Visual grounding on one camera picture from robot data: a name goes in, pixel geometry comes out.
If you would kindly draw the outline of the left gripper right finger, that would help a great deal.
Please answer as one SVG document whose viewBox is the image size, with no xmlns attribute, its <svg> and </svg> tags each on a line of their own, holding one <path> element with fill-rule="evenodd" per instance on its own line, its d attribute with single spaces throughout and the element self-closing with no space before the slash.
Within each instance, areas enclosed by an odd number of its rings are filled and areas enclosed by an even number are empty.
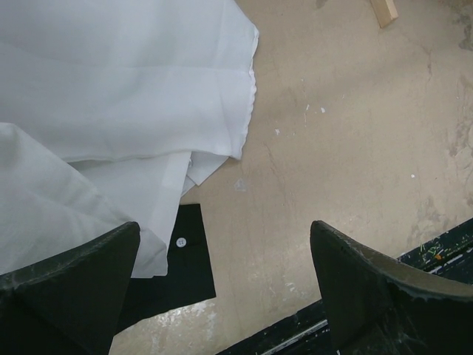
<svg viewBox="0 0 473 355">
<path fill-rule="evenodd" d="M 472 287 L 371 249 L 323 221 L 310 250 L 340 354 L 471 354 Z"/>
</svg>

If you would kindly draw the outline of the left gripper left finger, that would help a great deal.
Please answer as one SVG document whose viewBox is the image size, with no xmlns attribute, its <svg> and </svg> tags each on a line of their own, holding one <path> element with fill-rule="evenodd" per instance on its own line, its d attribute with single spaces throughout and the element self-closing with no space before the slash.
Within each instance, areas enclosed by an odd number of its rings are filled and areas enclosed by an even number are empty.
<svg viewBox="0 0 473 355">
<path fill-rule="evenodd" d="M 1 276 L 2 354 L 107 354 L 140 245 L 128 222 Z"/>
</svg>

